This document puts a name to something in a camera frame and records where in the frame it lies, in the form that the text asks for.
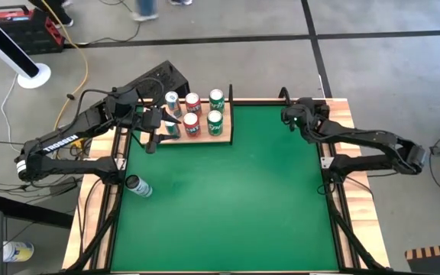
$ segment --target green mat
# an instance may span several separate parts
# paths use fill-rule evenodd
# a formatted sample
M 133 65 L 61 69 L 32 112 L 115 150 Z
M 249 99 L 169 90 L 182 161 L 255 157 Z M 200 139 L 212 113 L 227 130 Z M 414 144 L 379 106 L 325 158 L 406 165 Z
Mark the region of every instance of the green mat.
M 316 147 L 280 110 L 236 106 L 232 146 L 132 141 L 128 174 L 154 192 L 124 191 L 112 270 L 337 270 Z

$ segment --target gray floor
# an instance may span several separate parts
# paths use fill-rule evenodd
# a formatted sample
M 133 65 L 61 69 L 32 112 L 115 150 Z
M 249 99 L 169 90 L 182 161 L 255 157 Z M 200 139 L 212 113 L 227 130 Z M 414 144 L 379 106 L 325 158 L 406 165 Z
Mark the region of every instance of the gray floor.
M 133 1 L 126 2 L 133 8 Z M 0 5 L 21 3 L 25 0 L 0 0 Z M 308 33 L 299 0 L 278 0 L 275 5 L 269 0 L 196 0 L 190 7 L 172 7 L 163 0 L 159 3 L 160 18 L 144 23 L 136 40 Z M 436 0 L 309 0 L 309 4 L 319 34 L 440 30 L 440 1 Z M 70 29 L 74 41 L 106 36 L 121 39 L 137 27 L 123 6 L 106 6 L 95 0 L 76 1 L 70 14 L 76 21 Z M 319 43 L 332 94 L 349 99 L 359 128 L 393 131 L 424 147 L 440 137 L 440 37 Z M 272 97 L 282 86 L 292 96 L 322 96 L 307 40 L 95 48 L 84 52 L 89 60 L 87 88 L 123 85 L 170 60 L 189 80 L 192 90 L 203 96 L 213 88 L 227 89 L 229 83 L 234 85 L 235 95 L 242 97 Z M 17 142 L 52 130 L 65 94 L 73 91 L 84 72 L 75 50 L 33 58 L 49 65 L 53 76 L 39 89 L 17 86 L 11 94 L 6 111 L 12 139 Z M 0 61 L 0 105 L 13 77 L 14 72 Z M 84 105 L 99 98 L 91 95 Z M 74 108 L 72 105 L 64 121 L 70 120 Z M 7 136 L 0 112 L 0 141 L 6 141 Z M 0 183 L 20 184 L 15 157 L 8 145 L 0 144 Z M 440 158 L 434 159 L 433 167 L 440 181 Z M 370 184 L 391 266 L 409 270 L 403 257 L 405 250 L 440 244 L 440 189 L 428 167 L 419 176 L 374 178 Z M 41 203 L 69 211 L 76 205 L 76 192 Z M 8 225 L 8 236 L 23 226 L 19 221 Z M 35 243 L 35 257 L 24 264 L 10 264 L 9 273 L 59 270 L 68 234 L 63 229 L 33 225 L 20 239 Z

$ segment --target wooden shelf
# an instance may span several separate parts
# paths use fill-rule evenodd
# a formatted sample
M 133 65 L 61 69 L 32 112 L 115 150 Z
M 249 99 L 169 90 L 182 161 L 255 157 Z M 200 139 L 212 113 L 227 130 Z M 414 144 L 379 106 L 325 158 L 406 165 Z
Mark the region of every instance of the wooden shelf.
M 179 118 L 183 122 L 184 115 L 186 114 L 186 105 L 184 104 L 184 99 L 180 99 L 181 111 L 183 115 Z M 221 143 L 230 142 L 231 140 L 231 116 L 230 116 L 230 102 L 225 101 L 225 110 L 223 111 L 223 132 L 218 136 L 212 136 L 208 133 L 208 122 L 207 116 L 210 112 L 210 103 L 208 99 L 201 99 L 202 102 L 202 115 L 199 117 L 199 128 L 201 133 L 198 137 L 188 137 L 184 125 L 180 124 L 181 137 L 177 140 L 167 140 L 162 141 L 161 144 L 194 144 L 194 143 Z M 164 108 L 169 114 L 171 111 L 165 105 Z M 166 130 L 166 125 L 164 121 L 160 125 L 160 128 L 156 130 L 156 134 L 168 134 Z M 149 141 L 148 133 L 141 133 L 140 142 L 141 144 L 146 144 Z

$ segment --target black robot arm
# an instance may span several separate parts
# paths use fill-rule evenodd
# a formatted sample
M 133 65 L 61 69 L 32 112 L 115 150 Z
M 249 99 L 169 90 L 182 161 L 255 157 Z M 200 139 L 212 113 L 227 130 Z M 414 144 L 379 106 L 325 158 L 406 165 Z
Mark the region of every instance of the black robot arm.
M 15 159 L 18 177 L 25 182 L 42 180 L 49 175 L 93 173 L 105 184 L 117 184 L 121 174 L 113 157 L 98 160 L 55 160 L 47 156 L 80 138 L 93 138 L 110 128 L 119 126 L 132 131 L 150 133 L 146 152 L 152 154 L 158 143 L 175 138 L 155 135 L 161 120 L 180 123 L 168 115 L 164 108 L 148 106 L 145 112 L 137 113 L 138 91 L 131 87 L 114 88 L 101 101 L 78 114 L 73 121 L 49 134 L 27 141 L 21 154 Z
M 309 143 L 345 142 L 381 150 L 383 154 L 365 157 L 349 157 L 337 154 L 328 169 L 344 178 L 354 171 L 388 170 L 416 175 L 422 172 L 426 152 L 423 147 L 396 134 L 381 130 L 347 128 L 328 119 L 326 104 L 316 104 L 311 98 L 301 98 L 281 112 L 282 121 L 294 131 L 297 127 L 303 139 Z

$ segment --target red soda can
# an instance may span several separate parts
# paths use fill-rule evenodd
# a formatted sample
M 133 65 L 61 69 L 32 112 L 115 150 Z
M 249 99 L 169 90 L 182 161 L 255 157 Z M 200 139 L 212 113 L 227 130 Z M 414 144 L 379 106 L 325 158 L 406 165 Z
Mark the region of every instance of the red soda can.
M 201 133 L 201 129 L 199 128 L 199 119 L 195 113 L 187 113 L 184 115 L 183 119 L 184 129 L 186 130 L 186 134 L 188 137 L 194 138 L 198 137 Z
M 202 102 L 198 94 L 191 92 L 186 95 L 186 110 L 195 113 L 198 117 L 202 115 Z

